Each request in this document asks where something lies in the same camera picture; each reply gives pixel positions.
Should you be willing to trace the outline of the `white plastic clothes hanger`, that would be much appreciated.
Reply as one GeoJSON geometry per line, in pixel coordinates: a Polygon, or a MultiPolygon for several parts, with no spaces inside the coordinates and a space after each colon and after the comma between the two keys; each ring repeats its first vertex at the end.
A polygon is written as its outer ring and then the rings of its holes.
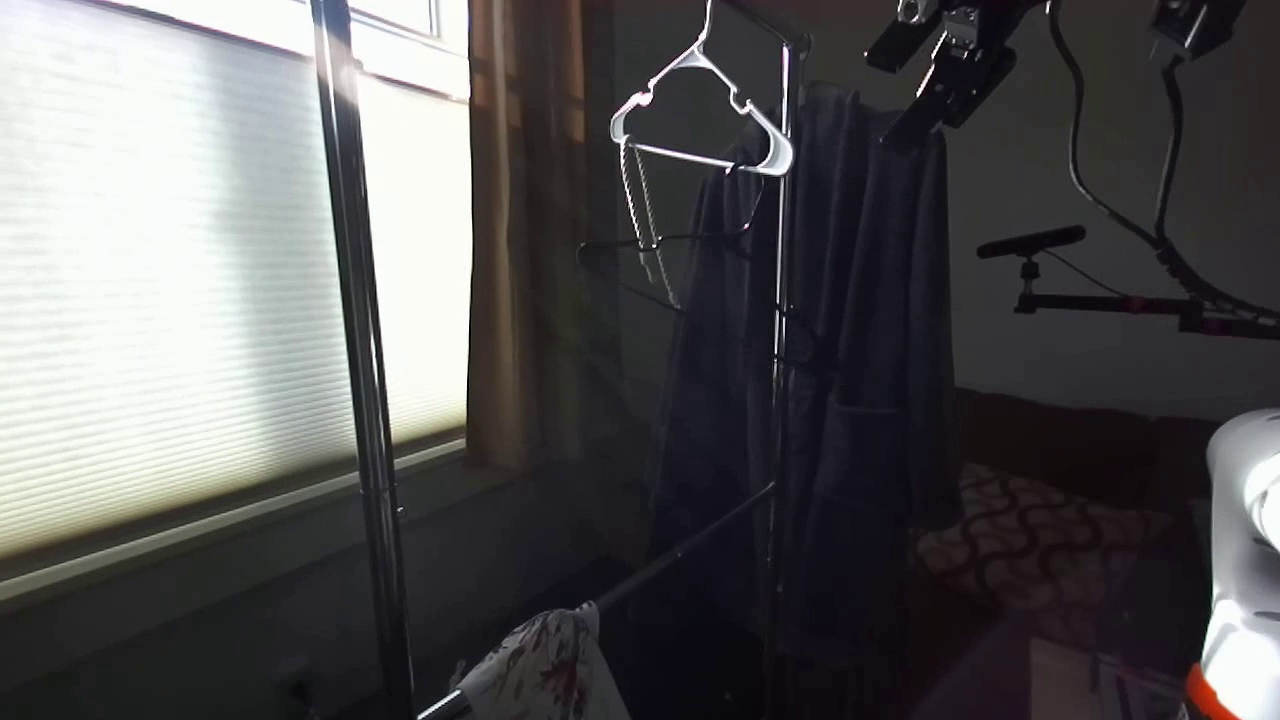
{"type": "Polygon", "coordinates": [[[632,94],[623,104],[621,104],[613,113],[608,131],[611,140],[620,149],[634,149],[641,152],[671,158],[680,161],[689,161],[704,167],[717,167],[727,173],[733,172],[746,172],[756,176],[767,176],[781,178],[786,176],[795,158],[795,150],[791,141],[791,133],[787,129],[780,128],[756,104],[741,95],[740,87],[732,81],[732,78],[719,68],[716,61],[707,54],[707,41],[710,37],[710,32],[714,24],[716,5],[723,4],[731,6],[736,13],[741,14],[744,18],[756,23],[762,28],[773,35],[777,35],[782,46],[783,56],[790,58],[790,50],[792,47],[792,38],[786,33],[781,32],[780,28],[774,27],[772,23],[762,19],[758,15],[751,14],[745,9],[745,6],[739,0],[703,0],[704,14],[701,28],[695,37],[695,40],[687,46],[681,54],[671,59],[662,69],[659,69],[646,85],[632,94]],[[755,165],[744,165],[742,163],[732,163],[722,160],[718,158],[696,155],[692,152],[685,152],[675,149],[666,149],[662,146],[655,146],[652,143],[641,143],[632,140],[631,133],[627,132],[626,124],[631,111],[639,108],[649,108],[655,99],[658,86],[673,73],[682,70],[703,70],[713,74],[723,86],[727,92],[726,101],[728,106],[740,117],[750,119],[754,124],[760,127],[768,138],[768,146],[765,156],[755,165]]]}

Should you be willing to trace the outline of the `dark sofa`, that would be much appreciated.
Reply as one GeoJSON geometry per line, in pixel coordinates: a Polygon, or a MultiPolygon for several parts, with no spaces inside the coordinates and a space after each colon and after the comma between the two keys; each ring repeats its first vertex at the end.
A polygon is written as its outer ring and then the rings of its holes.
{"type": "Polygon", "coordinates": [[[1042,480],[1114,507],[1175,512],[1208,498],[1204,452],[1217,423],[1061,407],[957,391],[964,460],[1042,480]]]}

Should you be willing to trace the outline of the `floral patterned cloth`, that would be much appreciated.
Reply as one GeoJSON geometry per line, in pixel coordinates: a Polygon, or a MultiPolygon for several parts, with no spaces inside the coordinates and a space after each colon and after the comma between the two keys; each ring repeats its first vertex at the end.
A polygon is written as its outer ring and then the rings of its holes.
{"type": "Polygon", "coordinates": [[[594,602],[516,626],[454,685],[475,720],[632,720],[602,652],[594,602]]]}

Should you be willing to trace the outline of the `black clothes hanger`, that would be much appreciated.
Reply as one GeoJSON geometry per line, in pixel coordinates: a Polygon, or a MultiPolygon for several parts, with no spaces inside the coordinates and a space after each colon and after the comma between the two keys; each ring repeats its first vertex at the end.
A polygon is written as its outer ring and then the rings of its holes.
{"type": "Polygon", "coordinates": [[[701,246],[717,246],[723,252],[727,252],[731,258],[736,258],[744,261],[751,260],[751,252],[748,249],[748,232],[750,225],[745,225],[741,229],[731,232],[719,233],[678,233],[678,234],[660,234],[654,240],[616,240],[608,242],[584,242],[580,243],[573,252],[573,260],[576,268],[580,272],[603,277],[603,270],[593,261],[596,256],[614,255],[614,254],[634,254],[641,260],[645,266],[646,260],[657,261],[658,279],[650,281],[652,284],[659,284],[663,293],[660,297],[657,295],[641,290],[634,284],[620,281],[617,286],[623,293],[628,293],[636,299],[640,299],[648,304],[657,307],[662,307],[666,311],[673,313],[677,316],[685,314],[684,304],[676,292],[673,282],[666,273],[660,251],[664,246],[672,243],[691,243],[701,246]]]}

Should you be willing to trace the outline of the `dark hanging robe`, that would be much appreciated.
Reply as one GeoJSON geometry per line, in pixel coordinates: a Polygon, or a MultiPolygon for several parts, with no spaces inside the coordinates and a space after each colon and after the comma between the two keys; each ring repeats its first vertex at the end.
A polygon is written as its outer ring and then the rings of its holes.
{"type": "MultiPolygon", "coordinates": [[[[781,650],[837,673],[896,662],[908,536],[960,514],[945,138],[895,151],[896,118],[813,82],[795,123],[781,650]]],[[[777,225],[774,182],[704,181],[652,460],[655,550],[771,480],[777,225]]]]}

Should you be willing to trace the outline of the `window with white blind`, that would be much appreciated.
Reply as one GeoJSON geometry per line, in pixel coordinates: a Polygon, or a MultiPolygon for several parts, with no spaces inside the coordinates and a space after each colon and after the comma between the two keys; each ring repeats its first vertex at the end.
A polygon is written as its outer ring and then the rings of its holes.
{"type": "Polygon", "coordinates": [[[0,0],[0,606],[355,479],[308,0],[0,0]]]}

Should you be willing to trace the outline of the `metal garment rack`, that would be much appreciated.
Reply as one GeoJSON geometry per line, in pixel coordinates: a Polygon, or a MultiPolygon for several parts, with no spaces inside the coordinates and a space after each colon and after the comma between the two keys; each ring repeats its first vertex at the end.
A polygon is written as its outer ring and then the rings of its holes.
{"type": "MultiPolygon", "coordinates": [[[[785,598],[785,539],[788,534],[787,506],[788,434],[787,401],[795,361],[786,354],[788,325],[794,309],[788,291],[790,223],[794,217],[794,183],[790,169],[794,122],[797,115],[803,72],[812,53],[808,32],[790,26],[782,17],[755,6],[750,0],[707,0],[732,9],[773,36],[781,46],[780,123],[749,102],[736,102],[735,110],[753,117],[772,136],[771,155],[759,172],[777,177],[778,229],[774,260],[774,314],[771,359],[771,424],[773,477],[755,495],[731,512],[689,537],[669,552],[617,585],[609,601],[622,600],[658,577],[673,562],[731,527],[740,518],[765,503],[768,514],[767,578],[764,616],[760,625],[764,665],[764,710],[762,720],[783,720],[785,664],[780,653],[781,606],[785,598]]],[[[458,692],[429,708],[416,705],[412,646],[404,589],[404,556],[401,543],[401,503],[390,442],[387,379],[378,302],[376,272],[369,219],[369,193],[358,105],[358,63],[355,60],[349,0],[308,0],[314,26],[315,63],[320,94],[321,128],[330,183],[335,251],[339,266],[340,300],[346,333],[346,354],[355,418],[358,489],[364,503],[364,527],[372,579],[372,606],[378,629],[387,720],[456,720],[462,711],[458,692]]]]}

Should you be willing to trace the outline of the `patterned cushion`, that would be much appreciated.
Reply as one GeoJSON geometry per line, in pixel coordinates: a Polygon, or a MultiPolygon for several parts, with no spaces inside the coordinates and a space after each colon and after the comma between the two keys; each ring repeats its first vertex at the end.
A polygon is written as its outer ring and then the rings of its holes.
{"type": "Polygon", "coordinates": [[[1166,512],[1117,509],[974,462],[963,465],[959,489],[963,515],[916,534],[916,565],[984,605],[1046,612],[1064,626],[1083,623],[1172,525],[1166,512]]]}

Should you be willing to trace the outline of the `brown curtain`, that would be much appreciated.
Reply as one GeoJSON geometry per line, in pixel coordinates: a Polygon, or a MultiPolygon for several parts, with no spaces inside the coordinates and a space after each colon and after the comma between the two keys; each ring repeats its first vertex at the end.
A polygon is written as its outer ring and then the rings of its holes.
{"type": "Polygon", "coordinates": [[[577,251],[596,227],[588,104],[611,0],[468,0],[466,439],[481,464],[581,460],[596,327],[577,251]]]}

